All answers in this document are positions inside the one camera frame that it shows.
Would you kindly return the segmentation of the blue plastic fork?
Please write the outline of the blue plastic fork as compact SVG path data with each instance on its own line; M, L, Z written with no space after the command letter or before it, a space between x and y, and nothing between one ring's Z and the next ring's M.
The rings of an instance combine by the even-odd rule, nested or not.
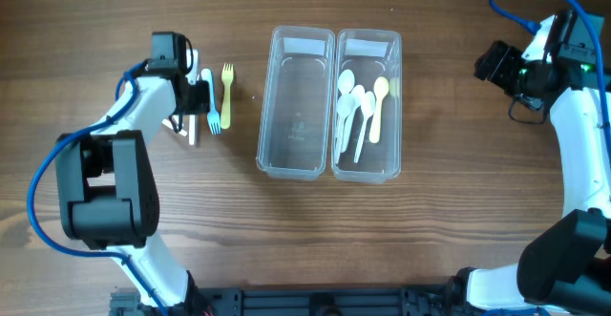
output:
M209 92L209 112L207 114L207 122L212 135L221 133L221 115L216 108L216 98L214 89L214 77L210 69L203 69L200 77L208 84Z

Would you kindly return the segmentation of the yellow plastic fork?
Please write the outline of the yellow plastic fork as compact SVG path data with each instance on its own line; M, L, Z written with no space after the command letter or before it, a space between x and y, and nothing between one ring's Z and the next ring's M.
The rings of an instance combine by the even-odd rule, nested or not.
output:
M221 71L221 82L223 84L223 99L221 106L221 128L229 129L231 126L231 86L235 77L234 66L224 63Z

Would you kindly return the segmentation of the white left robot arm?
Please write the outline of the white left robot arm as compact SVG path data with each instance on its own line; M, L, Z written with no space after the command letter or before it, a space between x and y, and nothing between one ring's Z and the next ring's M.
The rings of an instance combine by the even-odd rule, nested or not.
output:
M198 78L198 53L148 59L128 71L119 86L124 92L103 118L62 135L50 153L62 228L87 248L51 246L72 256L114 261L150 315L208 315L210 306L192 275L158 233L159 197L147 153L164 120L207 111L208 84Z

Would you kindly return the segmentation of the white plastic spoon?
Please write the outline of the white plastic spoon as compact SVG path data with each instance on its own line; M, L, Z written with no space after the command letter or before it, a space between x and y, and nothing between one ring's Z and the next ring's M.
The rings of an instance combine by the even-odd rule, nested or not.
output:
M352 128L354 115L356 113L356 110L361 105L361 98L364 94L365 94L365 88L363 85L356 85L349 94L352 98L352 103L351 103L351 107L348 112L348 117L344 122L344 128L342 132L342 141L341 141L341 153L344 153L348 148L348 141L349 141L350 131Z
M362 153L362 148L363 148L365 132L367 130L368 121L373 116L374 109L375 109L375 96L372 91L368 91L361 98L361 112L362 112L363 119L362 119L362 125L360 128L360 133L359 133L359 137L357 141L355 155L353 159L354 163L359 162L359 159Z
M340 95L349 94L355 86L355 75L350 69L343 70L337 80L337 88Z
M340 158L340 151L342 147L342 136L344 131L345 121L348 115L351 113L354 106L354 98L352 94L341 95L337 101L337 128L335 133L334 143L334 162L338 163Z

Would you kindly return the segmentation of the white plastic fork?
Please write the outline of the white plastic fork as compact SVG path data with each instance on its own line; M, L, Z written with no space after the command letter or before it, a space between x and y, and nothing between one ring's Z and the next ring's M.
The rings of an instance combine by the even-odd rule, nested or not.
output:
M196 146L199 136L199 117L190 115L188 121L188 142L191 146Z
M187 131L184 128L182 128L180 130L179 126L174 122L174 120L172 118L164 119L162 121L162 124L164 126L166 126L167 128L169 128L170 130L174 131L176 134L179 134L179 135L181 135L183 137L187 137L188 136Z

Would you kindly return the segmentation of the yellow plastic spoon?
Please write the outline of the yellow plastic spoon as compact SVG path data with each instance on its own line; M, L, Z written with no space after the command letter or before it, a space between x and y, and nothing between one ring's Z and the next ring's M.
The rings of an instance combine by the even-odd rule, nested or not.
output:
M381 116L383 101L390 92L389 81L383 76L378 77L374 82L373 92L375 95L375 111L369 130L369 141L371 143L378 143L381 135Z

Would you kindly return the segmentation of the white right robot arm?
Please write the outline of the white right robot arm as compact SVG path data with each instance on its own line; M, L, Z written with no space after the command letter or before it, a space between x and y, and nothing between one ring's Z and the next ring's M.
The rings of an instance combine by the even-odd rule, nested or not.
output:
M558 137L564 202L561 219L523 250L519 261L494 269L465 267L443 292L448 315L607 315L610 312L610 71L577 44L544 44L523 53L494 42L474 64L520 103L537 102Z

